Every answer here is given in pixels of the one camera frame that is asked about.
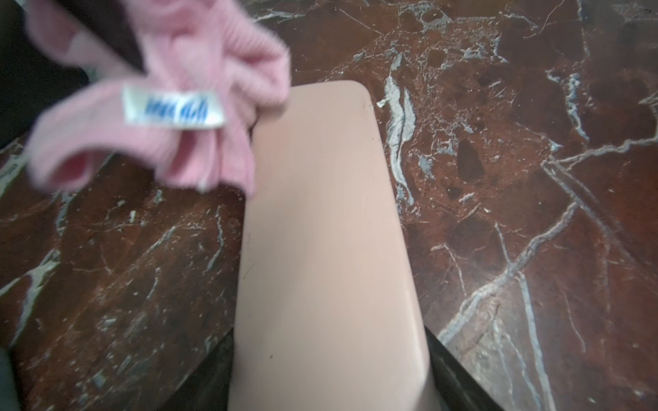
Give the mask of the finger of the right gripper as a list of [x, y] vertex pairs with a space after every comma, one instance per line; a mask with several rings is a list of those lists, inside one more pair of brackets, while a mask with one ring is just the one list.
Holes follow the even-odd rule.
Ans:
[[142, 51], [121, 1], [58, 0], [57, 4], [131, 68], [145, 73]]

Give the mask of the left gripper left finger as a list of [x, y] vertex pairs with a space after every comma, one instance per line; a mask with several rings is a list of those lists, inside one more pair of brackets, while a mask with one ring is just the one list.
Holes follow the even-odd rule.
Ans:
[[159, 410], [226, 411], [233, 356], [234, 330], [231, 329]]

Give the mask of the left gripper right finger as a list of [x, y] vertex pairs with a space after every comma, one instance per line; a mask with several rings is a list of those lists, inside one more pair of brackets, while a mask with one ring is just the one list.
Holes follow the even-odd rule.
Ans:
[[435, 385], [449, 410], [503, 411], [428, 327], [424, 327]]

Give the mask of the pink cloth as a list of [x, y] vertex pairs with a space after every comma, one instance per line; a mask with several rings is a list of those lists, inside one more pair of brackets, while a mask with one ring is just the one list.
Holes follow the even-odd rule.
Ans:
[[61, 5], [27, 3], [28, 35], [46, 56], [99, 74], [39, 116], [25, 149], [33, 185], [75, 191], [115, 152], [167, 187], [206, 193], [229, 185], [251, 195], [250, 130], [291, 90], [285, 43], [236, 1], [126, 1], [123, 8], [143, 73]]

